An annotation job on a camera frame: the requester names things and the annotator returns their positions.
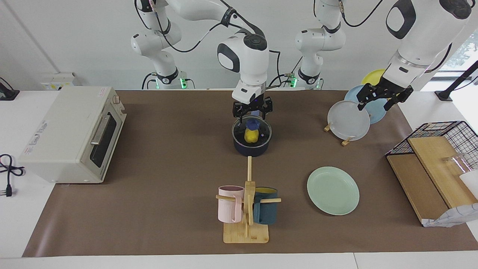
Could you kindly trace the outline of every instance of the blue mug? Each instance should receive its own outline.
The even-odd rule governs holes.
[[[257,187],[254,195],[254,222],[274,224],[277,219],[277,203],[261,203],[262,199],[277,198],[277,190],[270,187]]]

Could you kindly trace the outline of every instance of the oven door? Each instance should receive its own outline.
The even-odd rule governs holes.
[[[98,179],[95,183],[104,179],[122,124],[122,119],[108,100],[81,158],[81,162]]]

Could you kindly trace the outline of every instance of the oven knob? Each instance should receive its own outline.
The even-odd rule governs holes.
[[[120,103],[120,97],[118,95],[113,96],[113,104],[119,104]]]

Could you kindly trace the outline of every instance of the white toaster oven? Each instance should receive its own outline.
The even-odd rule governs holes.
[[[126,114],[111,87],[62,88],[19,157],[54,183],[101,183]]]

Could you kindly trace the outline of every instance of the pink mug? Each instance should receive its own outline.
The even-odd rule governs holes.
[[[217,218],[224,223],[238,223],[242,221],[242,199],[244,198],[244,187],[221,186],[219,195],[236,198],[236,201],[219,199]]]

